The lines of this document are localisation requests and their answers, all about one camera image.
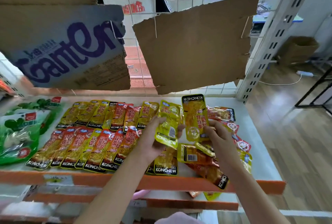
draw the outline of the price tag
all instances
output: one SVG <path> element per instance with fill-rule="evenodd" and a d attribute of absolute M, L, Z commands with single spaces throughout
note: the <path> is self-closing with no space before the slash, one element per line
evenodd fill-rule
<path fill-rule="evenodd" d="M 71 175 L 44 174 L 46 185 L 74 185 Z"/>
<path fill-rule="evenodd" d="M 135 206 L 135 207 L 146 207 L 146 200 L 131 200 L 129 202 L 129 206 Z"/>

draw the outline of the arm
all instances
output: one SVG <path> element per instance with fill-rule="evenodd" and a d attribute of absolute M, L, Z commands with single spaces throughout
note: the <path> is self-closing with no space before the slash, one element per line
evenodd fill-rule
<path fill-rule="evenodd" d="M 154 117 L 111 180 L 94 198 L 74 224 L 119 224 L 148 165 L 162 152 L 164 145 L 154 134 L 165 118 Z M 179 126 L 179 136 L 185 126 Z"/>
<path fill-rule="evenodd" d="M 216 131 L 206 126 L 205 133 L 212 141 L 220 168 L 234 185 L 250 223 L 290 224 L 243 167 L 231 134 L 221 123 L 214 120 L 209 123 Z"/>

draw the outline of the cardboard box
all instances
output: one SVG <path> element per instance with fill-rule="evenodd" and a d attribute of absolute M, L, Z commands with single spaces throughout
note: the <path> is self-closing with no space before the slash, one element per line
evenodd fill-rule
<path fill-rule="evenodd" d="M 127 90 L 119 5 L 0 0 L 0 51 L 35 87 Z"/>
<path fill-rule="evenodd" d="M 160 95 L 243 79 L 259 0 L 223 0 L 133 26 Z"/>
<path fill-rule="evenodd" d="M 318 47 L 313 37 L 290 36 L 278 50 L 276 58 L 282 65 L 304 63 Z"/>

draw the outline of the hand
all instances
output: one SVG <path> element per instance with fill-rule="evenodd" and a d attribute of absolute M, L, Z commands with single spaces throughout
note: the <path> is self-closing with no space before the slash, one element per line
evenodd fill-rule
<path fill-rule="evenodd" d="M 143 156 L 144 159 L 146 159 L 147 165 L 149 165 L 157 156 L 159 156 L 165 148 L 164 144 L 157 142 L 154 139 L 157 127 L 165 121 L 166 117 L 154 116 L 143 130 L 143 133 L 137 142 L 135 151 L 138 152 L 140 156 Z M 180 124 L 178 126 L 178 138 L 182 136 L 182 130 L 185 127 L 186 126 L 184 124 Z"/>
<path fill-rule="evenodd" d="M 204 132 L 212 142 L 220 170 L 229 176 L 230 173 L 243 168 L 233 142 L 231 133 L 218 121 L 209 120 L 210 126 L 204 126 Z"/>

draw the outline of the black metal frame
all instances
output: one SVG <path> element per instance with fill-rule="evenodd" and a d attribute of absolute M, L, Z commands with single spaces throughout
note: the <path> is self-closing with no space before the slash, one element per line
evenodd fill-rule
<path fill-rule="evenodd" d="M 330 87 L 332 87 L 332 82 L 318 95 L 316 96 L 311 103 L 309 104 L 305 104 L 305 105 L 300 105 L 301 102 L 303 102 L 303 100 L 309 96 L 309 94 L 311 92 L 313 92 L 313 90 L 321 83 L 324 82 L 328 82 L 328 81 L 332 81 L 332 78 L 326 78 L 329 73 L 332 71 L 332 66 L 324 73 L 324 75 L 309 89 L 309 91 L 307 93 L 305 93 L 305 95 L 294 105 L 295 108 L 310 108 L 310 107 L 322 107 L 324 108 L 327 112 L 329 112 L 332 115 L 332 111 L 330 111 L 326 106 L 325 103 L 328 102 L 329 100 L 332 99 L 332 96 L 326 100 L 326 102 L 324 102 L 323 104 L 313 104 L 325 91 L 327 91 Z"/>

